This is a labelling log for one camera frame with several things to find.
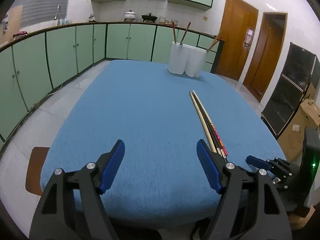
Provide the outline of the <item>wooden door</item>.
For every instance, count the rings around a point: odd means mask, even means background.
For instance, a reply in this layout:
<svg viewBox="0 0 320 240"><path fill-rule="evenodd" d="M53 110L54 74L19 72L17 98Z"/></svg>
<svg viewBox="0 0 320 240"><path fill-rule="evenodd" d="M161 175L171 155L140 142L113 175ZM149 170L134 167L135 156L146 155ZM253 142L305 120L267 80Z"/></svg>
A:
<svg viewBox="0 0 320 240"><path fill-rule="evenodd" d="M265 12L260 26L257 45L243 85L261 101L276 69L287 24L287 13Z"/></svg>
<svg viewBox="0 0 320 240"><path fill-rule="evenodd" d="M258 19L258 9L243 0L226 0L220 36L224 42L216 73L238 81Z"/></svg>

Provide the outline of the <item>beige wooden chopstick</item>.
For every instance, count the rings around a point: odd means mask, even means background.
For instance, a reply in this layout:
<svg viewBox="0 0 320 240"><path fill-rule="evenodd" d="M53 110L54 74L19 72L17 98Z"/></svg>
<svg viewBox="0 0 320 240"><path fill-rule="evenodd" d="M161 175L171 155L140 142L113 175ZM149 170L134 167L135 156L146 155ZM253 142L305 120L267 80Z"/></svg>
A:
<svg viewBox="0 0 320 240"><path fill-rule="evenodd" d="M214 152L214 153L217 153L216 147L215 147L215 145L214 145L214 143L213 143L213 140L212 140L212 137L211 137L211 135L210 135L209 129L208 129L208 127L207 127L207 124L206 124L206 122L205 122L205 120L204 120L204 117L203 117L203 115L202 115L202 113L201 113L201 111L200 111L200 108L199 108L199 106L198 106L198 104L197 104L197 102L196 102L196 100L195 100L195 96L193 95L193 93L192 93L191 91L189 92L189 94L190 94L191 100L192 100L192 102L193 102L193 104L194 104L194 106L195 106L195 109L196 109L196 111L197 111L197 114L198 114L198 116L199 116L200 122L201 122L201 124L202 124L202 127L203 127L203 129L204 129L205 135L206 135L206 137L207 137L207 140L208 140L208 142L209 142L210 150L211 150L212 152Z"/></svg>

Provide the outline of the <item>black glass cabinet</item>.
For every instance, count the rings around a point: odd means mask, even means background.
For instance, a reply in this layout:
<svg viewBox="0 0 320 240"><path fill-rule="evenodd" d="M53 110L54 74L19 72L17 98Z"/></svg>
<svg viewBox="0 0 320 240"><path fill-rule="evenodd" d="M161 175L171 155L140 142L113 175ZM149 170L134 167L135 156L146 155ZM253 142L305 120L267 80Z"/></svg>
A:
<svg viewBox="0 0 320 240"><path fill-rule="evenodd" d="M275 138L279 138L304 98L312 96L319 83L319 59L316 54L290 43L278 83L261 113L261 119Z"/></svg>

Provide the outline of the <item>black chopstick gold band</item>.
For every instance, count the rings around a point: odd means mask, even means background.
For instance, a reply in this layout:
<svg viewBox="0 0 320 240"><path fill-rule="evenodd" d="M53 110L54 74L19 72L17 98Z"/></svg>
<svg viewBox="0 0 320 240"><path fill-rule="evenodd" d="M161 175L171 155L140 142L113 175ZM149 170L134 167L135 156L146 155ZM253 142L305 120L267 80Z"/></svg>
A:
<svg viewBox="0 0 320 240"><path fill-rule="evenodd" d="M200 122L202 124L202 127L204 129L204 133L206 135L207 141L209 142L209 148L213 153L219 154L224 161L227 163L227 155L225 153L225 148L222 145L222 141L220 140L220 137L218 136L218 133L206 111L204 108L201 100L195 93L195 91L189 92L191 100L194 104L194 107L196 109L196 112L199 116Z"/></svg>

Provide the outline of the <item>white cooking pot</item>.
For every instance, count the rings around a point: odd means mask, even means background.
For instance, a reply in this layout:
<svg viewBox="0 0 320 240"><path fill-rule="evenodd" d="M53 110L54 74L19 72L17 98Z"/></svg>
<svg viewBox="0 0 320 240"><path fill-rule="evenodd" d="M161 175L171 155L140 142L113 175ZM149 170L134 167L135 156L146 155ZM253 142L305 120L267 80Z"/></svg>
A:
<svg viewBox="0 0 320 240"><path fill-rule="evenodd" d="M124 21L129 21L129 22L135 22L136 20L136 13L133 12L132 10L129 10L127 12L125 12L124 15Z"/></svg>

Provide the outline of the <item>grey window blind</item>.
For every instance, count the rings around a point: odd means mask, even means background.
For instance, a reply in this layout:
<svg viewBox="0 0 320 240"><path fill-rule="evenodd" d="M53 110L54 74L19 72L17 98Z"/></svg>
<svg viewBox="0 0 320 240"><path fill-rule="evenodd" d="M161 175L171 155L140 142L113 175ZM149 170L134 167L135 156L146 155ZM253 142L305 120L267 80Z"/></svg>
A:
<svg viewBox="0 0 320 240"><path fill-rule="evenodd" d="M53 20L59 4L61 18L65 18L68 0L15 0L12 6L22 6L21 27L27 27Z"/></svg>

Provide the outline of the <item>blue tablecloth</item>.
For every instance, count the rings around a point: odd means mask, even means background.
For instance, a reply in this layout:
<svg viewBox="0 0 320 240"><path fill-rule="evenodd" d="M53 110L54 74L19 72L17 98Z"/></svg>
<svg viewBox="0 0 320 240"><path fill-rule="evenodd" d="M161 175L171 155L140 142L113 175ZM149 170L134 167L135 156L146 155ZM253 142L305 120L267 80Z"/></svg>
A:
<svg viewBox="0 0 320 240"><path fill-rule="evenodd" d="M228 153L283 158L274 136L253 108L221 77L174 75L166 64L114 60L85 90L60 128L41 171L77 171L109 152L117 140L125 154L102 195L111 217L156 228L178 226L215 213L220 196L210 187L196 154L205 133L190 98L195 91Z"/></svg>

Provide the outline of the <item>red patterned chopstick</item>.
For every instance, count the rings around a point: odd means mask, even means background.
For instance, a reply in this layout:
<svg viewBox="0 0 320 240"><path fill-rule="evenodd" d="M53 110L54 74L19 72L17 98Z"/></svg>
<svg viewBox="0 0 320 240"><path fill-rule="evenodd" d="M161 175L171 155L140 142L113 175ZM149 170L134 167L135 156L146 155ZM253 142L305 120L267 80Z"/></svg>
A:
<svg viewBox="0 0 320 240"><path fill-rule="evenodd" d="M196 96L197 100L199 101L200 106L201 106L202 109L203 109L203 112L204 112L204 114L205 114L205 117L206 117L206 119L208 120L208 124L209 124L210 130L211 130L212 133L213 133L214 141L215 141L215 143L216 143L216 146L220 149L220 151L221 151L221 153L222 153L222 156L224 157L225 161L227 161L227 155L228 155L228 153L227 153L227 151L226 151L226 148L225 148L225 146L224 146L224 144L223 144L223 142L222 142L222 140L221 140L221 138L220 138L220 136L219 136L219 134L218 134L218 132L217 132L217 130L216 130L216 128L215 128L215 126L214 126L214 124L213 124L210 116L209 116L209 114L207 113L204 105L202 104L201 100L200 100L199 97L197 96L196 92L195 92L194 90L192 90L192 92L195 93L195 96Z"/></svg>

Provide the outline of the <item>green lower kitchen cabinets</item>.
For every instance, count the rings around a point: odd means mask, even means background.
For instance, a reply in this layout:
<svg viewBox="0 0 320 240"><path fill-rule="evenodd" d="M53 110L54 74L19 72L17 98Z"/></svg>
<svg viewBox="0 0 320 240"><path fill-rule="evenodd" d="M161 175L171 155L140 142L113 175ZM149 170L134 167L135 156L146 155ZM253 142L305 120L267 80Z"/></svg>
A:
<svg viewBox="0 0 320 240"><path fill-rule="evenodd" d="M175 28L180 42L185 29ZM214 37L189 30L183 43L208 49ZM103 60L167 63L172 27L152 23L73 24L37 31L1 48L1 143L52 91ZM212 72L222 42L209 51L204 69Z"/></svg>

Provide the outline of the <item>black wok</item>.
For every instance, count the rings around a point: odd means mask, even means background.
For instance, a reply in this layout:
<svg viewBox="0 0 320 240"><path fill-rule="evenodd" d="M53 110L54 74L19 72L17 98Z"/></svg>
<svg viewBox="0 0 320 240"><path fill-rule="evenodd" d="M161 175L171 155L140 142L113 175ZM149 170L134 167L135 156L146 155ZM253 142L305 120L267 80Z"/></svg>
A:
<svg viewBox="0 0 320 240"><path fill-rule="evenodd" d="M142 15L143 22L155 23L157 18L158 17L154 16L152 13L148 13L148 14Z"/></svg>

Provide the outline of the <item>sink faucet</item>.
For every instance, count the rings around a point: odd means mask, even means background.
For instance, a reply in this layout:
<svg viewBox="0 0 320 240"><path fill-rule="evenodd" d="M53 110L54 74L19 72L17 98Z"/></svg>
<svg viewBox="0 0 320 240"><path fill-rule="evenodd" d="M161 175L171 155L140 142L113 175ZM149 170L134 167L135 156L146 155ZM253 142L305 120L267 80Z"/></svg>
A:
<svg viewBox="0 0 320 240"><path fill-rule="evenodd" d="M57 21L57 26L61 25L61 5L57 6L56 14L54 16L54 20Z"/></svg>

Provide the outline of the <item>cardboard box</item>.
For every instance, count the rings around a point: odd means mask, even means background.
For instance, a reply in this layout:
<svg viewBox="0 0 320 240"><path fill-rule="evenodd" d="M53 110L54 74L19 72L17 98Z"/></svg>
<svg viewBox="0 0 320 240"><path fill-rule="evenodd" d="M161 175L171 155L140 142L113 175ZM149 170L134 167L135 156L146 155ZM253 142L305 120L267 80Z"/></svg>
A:
<svg viewBox="0 0 320 240"><path fill-rule="evenodd" d="M302 153L305 128L314 128L319 134L319 106L313 99L316 89L310 84L297 112L277 139L289 162L295 161Z"/></svg>

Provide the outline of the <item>white twin utensil holder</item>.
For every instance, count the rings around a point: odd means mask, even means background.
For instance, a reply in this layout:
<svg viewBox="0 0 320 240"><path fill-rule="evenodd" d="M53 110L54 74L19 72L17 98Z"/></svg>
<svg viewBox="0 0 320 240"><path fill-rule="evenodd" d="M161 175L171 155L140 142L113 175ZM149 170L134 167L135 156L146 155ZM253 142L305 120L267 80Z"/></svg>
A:
<svg viewBox="0 0 320 240"><path fill-rule="evenodd" d="M186 74L189 77L200 77L208 52L204 49L172 42L168 71L172 74Z"/></svg>

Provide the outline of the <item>brown wooden stool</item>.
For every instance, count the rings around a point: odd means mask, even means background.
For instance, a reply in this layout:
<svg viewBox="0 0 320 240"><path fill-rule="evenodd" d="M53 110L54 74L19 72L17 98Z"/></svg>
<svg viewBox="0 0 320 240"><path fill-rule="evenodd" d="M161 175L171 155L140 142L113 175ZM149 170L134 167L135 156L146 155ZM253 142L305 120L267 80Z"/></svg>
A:
<svg viewBox="0 0 320 240"><path fill-rule="evenodd" d="M42 195L40 186L41 171L49 149L49 147L34 147L31 151L25 179L25 189L37 196Z"/></svg>

